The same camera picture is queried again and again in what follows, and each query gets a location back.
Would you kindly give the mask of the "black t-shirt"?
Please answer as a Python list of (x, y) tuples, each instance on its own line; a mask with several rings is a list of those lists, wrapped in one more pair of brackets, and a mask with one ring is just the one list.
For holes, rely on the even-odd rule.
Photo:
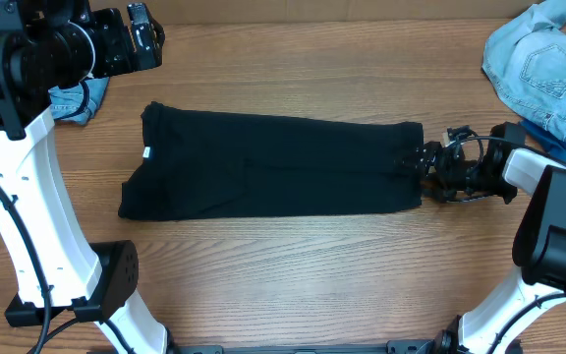
[(122, 185), (120, 217), (178, 221), (391, 213), (418, 207), (407, 163), (420, 123), (355, 124), (183, 110), (141, 115), (144, 157)]

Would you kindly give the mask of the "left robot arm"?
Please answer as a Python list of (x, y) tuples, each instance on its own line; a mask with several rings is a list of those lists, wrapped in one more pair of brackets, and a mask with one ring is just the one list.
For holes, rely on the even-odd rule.
[(35, 352), (70, 311), (119, 353), (171, 353), (170, 331), (138, 291), (131, 241), (90, 243), (64, 184), (49, 92), (153, 69), (164, 31), (142, 2), (125, 11), (86, 1), (0, 1), (0, 234), (18, 291), (12, 327), (37, 326)]

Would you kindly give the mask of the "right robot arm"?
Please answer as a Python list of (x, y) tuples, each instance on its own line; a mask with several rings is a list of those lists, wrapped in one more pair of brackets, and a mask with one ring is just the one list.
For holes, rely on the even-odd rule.
[(448, 129), (419, 147), (424, 195), (461, 204), (530, 196), (513, 241), (513, 266), (471, 311), (459, 315), (418, 353), (520, 353), (519, 336), (566, 302), (566, 164), (526, 144), (526, 130), (505, 122), (481, 136), (468, 126)]

